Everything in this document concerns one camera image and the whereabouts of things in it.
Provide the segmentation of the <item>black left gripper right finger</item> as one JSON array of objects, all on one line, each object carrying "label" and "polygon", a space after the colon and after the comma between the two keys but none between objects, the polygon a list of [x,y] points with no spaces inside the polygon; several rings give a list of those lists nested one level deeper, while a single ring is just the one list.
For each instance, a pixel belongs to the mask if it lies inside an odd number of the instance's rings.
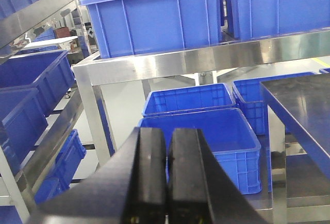
[{"label": "black left gripper right finger", "polygon": [[217,162],[199,129],[175,129],[169,176],[169,223],[266,223]]}]

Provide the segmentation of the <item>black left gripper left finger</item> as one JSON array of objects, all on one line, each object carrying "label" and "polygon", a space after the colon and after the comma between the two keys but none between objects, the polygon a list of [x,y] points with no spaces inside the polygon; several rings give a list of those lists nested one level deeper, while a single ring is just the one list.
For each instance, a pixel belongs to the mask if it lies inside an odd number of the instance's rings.
[{"label": "black left gripper left finger", "polygon": [[166,186],[162,131],[135,127],[105,165],[39,205],[28,223],[165,223]]}]

